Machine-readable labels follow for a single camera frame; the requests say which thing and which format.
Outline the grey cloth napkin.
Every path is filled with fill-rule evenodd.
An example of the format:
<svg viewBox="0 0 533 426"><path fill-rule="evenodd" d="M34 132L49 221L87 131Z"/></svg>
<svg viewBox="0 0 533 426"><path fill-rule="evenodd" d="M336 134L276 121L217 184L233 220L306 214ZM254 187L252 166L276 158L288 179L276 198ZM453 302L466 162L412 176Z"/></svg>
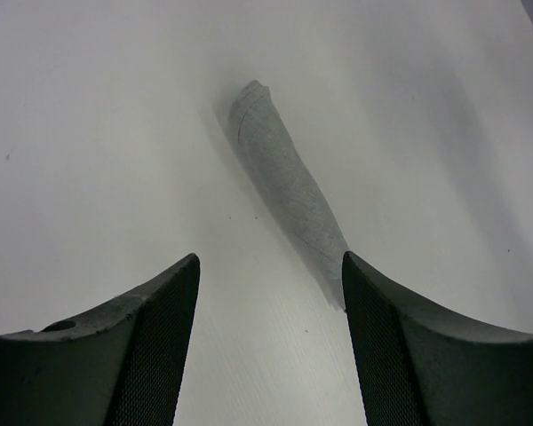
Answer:
<svg viewBox="0 0 533 426"><path fill-rule="evenodd" d="M256 80L244 86L232 103L228 122L266 205L314 269L329 303L343 311L342 263L349 247L320 186L299 156L269 88Z"/></svg>

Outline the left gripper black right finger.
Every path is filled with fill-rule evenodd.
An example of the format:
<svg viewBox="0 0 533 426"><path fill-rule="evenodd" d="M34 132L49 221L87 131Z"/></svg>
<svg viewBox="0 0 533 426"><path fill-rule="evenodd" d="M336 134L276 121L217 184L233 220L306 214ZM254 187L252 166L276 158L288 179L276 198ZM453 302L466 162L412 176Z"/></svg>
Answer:
<svg viewBox="0 0 533 426"><path fill-rule="evenodd" d="M533 334L445 308L353 252L342 285L369 425L533 425Z"/></svg>

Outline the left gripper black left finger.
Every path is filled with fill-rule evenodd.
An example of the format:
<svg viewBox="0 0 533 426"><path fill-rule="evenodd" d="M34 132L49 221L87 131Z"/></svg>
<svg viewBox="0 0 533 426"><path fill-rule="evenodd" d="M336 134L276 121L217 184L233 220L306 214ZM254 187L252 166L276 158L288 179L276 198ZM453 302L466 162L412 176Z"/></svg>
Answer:
<svg viewBox="0 0 533 426"><path fill-rule="evenodd" d="M40 331L0 335L0 425L170 425L200 261Z"/></svg>

